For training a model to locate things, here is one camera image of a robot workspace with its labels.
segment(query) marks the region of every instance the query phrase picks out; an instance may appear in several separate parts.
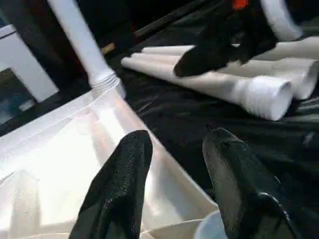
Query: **black rubber glove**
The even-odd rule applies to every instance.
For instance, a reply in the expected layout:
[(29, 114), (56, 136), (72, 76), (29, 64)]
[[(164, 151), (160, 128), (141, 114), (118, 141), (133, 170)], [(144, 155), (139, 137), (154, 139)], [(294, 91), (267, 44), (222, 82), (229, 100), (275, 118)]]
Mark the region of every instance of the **black rubber glove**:
[(212, 131), (203, 155), (229, 239), (318, 238), (318, 215), (293, 200), (236, 136)]
[[(199, 36), (199, 43), (187, 51), (176, 64), (179, 77), (200, 75), (218, 70), (231, 61), (242, 64), (252, 57), (273, 49), (278, 39), (273, 34), (259, 0), (250, 0), (243, 8), (235, 9), (232, 0), (225, 0), (207, 16), (207, 27)], [(241, 35), (239, 47), (232, 39)]]
[(146, 131), (126, 135), (93, 179), (70, 239), (138, 239), (153, 154)]

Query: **white pipe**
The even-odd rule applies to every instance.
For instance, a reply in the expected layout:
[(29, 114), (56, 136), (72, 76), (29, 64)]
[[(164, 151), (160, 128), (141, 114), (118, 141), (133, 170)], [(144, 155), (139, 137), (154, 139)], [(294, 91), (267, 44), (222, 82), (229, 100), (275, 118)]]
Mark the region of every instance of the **white pipe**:
[[(161, 55), (182, 55), (193, 47), (194, 45), (145, 47), (142, 52)], [(319, 37), (308, 37), (302, 41), (280, 42), (275, 49), (254, 57), (255, 60), (268, 61), (284, 58), (319, 60)]]
[[(133, 58), (176, 64), (180, 56), (165, 56), (156, 54), (134, 53)], [(305, 100), (315, 90), (319, 61), (312, 59), (286, 58), (279, 61), (251, 60), (245, 65), (230, 63), (221, 73), (237, 75), (241, 77), (256, 77), (260, 75), (283, 78), (292, 83), (294, 98)]]
[(143, 53), (146, 54), (158, 54), (158, 55), (168, 55), (168, 56), (181, 56), (186, 51), (193, 48), (193, 45), (186, 46), (154, 46), (154, 47), (144, 47), (142, 49)]
[(303, 36), (303, 30), (293, 20), (285, 0), (260, 0), (268, 25), (281, 41), (292, 41)]
[(274, 77), (249, 79), (209, 72), (197, 77), (179, 78), (173, 73), (173, 64), (127, 57), (121, 63), (126, 68), (240, 105), (249, 113), (267, 120), (281, 119), (293, 96), (290, 82)]
[(48, 0), (89, 76), (97, 95), (116, 87), (125, 97), (125, 90), (116, 73), (106, 64), (80, 9), (74, 0)]
[(280, 42), (275, 49), (256, 56), (254, 59), (275, 61), (288, 57), (319, 60), (319, 37), (308, 37), (302, 41)]

